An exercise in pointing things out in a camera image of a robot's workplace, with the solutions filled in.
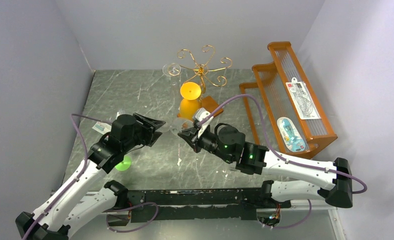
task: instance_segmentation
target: white label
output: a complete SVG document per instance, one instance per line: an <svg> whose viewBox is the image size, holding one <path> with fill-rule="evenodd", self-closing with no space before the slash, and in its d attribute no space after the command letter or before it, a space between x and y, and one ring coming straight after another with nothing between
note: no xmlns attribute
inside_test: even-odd
<svg viewBox="0 0 394 240"><path fill-rule="evenodd" d="M105 124L103 122L97 122L96 124L94 124L94 126L92 127L92 129L94 129L95 131L101 133L101 134L106 134L109 131L111 131L111 125L109 124Z"/></svg>
<svg viewBox="0 0 394 240"><path fill-rule="evenodd" d="M320 119L319 112L304 82L287 82L286 86L301 119Z"/></svg>

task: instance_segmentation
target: gold metal stand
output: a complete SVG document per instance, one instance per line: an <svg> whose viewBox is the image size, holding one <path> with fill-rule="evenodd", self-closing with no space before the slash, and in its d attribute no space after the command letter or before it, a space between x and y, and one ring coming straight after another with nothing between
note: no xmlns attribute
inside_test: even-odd
<svg viewBox="0 0 394 240"><path fill-rule="evenodd" d="M220 63L222 63L222 64L229 64L229 65L226 66L226 67L221 67L221 68L218 68L218 69L210 70L207 67L207 64L210 62L211 58L216 53L216 49L213 46L211 46L211 45L205 45L205 46L203 46L201 48L201 51L203 51L204 53L207 53L210 50L213 50L213 53L211 54L210 58L207 60L207 62L205 64L197 63L195 61L194 55L192 55L192 52L190 50L188 50L188 49L181 49L176 54L178 56L178 58L180 58L180 59L183 59L185 57L185 52L188 52L191 55L191 58L192 58L192 60L195 63L194 68L190 68L190 67L186 67L186 66L182 66L182 65L180 65L180 66L181 66L181 68L193 70L195 75L192 76L190 79L186 80L184 83L194 79L196 76L199 76L200 77L201 94L204 94L206 92L206 83L204 82L204 80L207 80L208 82L210 82L212 85L214 85L216 87L223 87L228 82L228 80L226 79L225 76L218 76L217 77L217 82L218 83L214 83L214 82L212 82L210 79L208 79L206 77L206 74L208 72L215 72L215 71L225 70L225 69L228 69L228 68L230 68L232 66L232 60L230 58L228 58L228 57L223 57L223 58L220 59ZM219 104L211 96L207 96L207 97L202 98L202 105L209 112L214 111L214 109L216 109L219 106ZM223 109L220 109L218 112L216 112L216 114L214 116L217 116L217 115L221 114L222 112L223 112Z"/></svg>

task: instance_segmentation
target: yellow cup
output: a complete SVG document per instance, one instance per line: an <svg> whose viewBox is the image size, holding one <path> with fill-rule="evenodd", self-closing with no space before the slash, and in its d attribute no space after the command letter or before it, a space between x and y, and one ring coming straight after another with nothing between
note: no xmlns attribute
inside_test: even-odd
<svg viewBox="0 0 394 240"><path fill-rule="evenodd" d="M192 116L202 107L201 88L195 82L186 82L181 87L181 95L184 99L179 106L179 115L192 121Z"/></svg>

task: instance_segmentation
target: gold wire decoration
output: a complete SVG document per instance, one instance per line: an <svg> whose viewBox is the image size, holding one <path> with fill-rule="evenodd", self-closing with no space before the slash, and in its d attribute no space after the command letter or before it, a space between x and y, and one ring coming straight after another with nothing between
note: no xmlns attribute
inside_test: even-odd
<svg viewBox="0 0 394 240"><path fill-rule="evenodd" d="M221 67L221 68L218 68L218 69L210 70L207 67L207 64L210 62L211 58L214 56L214 53L216 52L216 49L213 46L211 46L211 45L205 45L205 46L203 46L201 48L201 51L203 51L203 53L207 53L210 50L213 50L213 53L211 54L211 56L209 57L209 59L207 60L207 62L205 64L198 64L195 61L194 55L188 49L181 49L176 54L178 56L178 58L180 58L180 59L185 58L185 52L188 52L191 55L191 58L192 58L192 60L195 63L195 67L194 68L190 68L190 67L186 67L186 66L182 66L182 65L180 65L180 66L181 66L181 68L193 70L195 75L192 76L190 79L186 80L184 83L189 82L190 80L192 80L196 76L199 76L200 77L200 81L201 81L200 86L201 86L201 93L202 94L206 92L206 83L204 82L204 80L207 80L208 82L210 82L212 85L214 85L216 87L223 87L228 82L228 80L226 79L225 76L218 76L217 77L217 82L218 83L214 83L214 82L212 82L210 79L208 79L206 77L206 74L208 72L215 72L215 71L225 70L225 69L228 69L228 68L230 68L232 66L232 60L230 58L228 58L228 57L223 57L223 58L220 59L220 63L221 64L229 64L229 65L226 66L226 67Z"/></svg>

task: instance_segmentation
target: white wall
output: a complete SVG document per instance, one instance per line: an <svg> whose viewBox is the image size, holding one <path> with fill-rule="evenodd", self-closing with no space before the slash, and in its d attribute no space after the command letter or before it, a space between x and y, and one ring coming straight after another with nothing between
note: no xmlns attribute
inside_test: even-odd
<svg viewBox="0 0 394 240"><path fill-rule="evenodd" d="M339 137L317 158L369 186L340 210L348 239L394 240L394 0L327 0L299 59Z"/></svg>
<svg viewBox="0 0 394 240"><path fill-rule="evenodd" d="M91 79L54 1L0 1L0 240L61 184Z"/></svg>
<svg viewBox="0 0 394 240"><path fill-rule="evenodd" d="M56 0L93 69L160 69L181 48L214 45L235 69L270 62L267 44L298 50L325 0ZM184 61L191 65L190 57Z"/></svg>

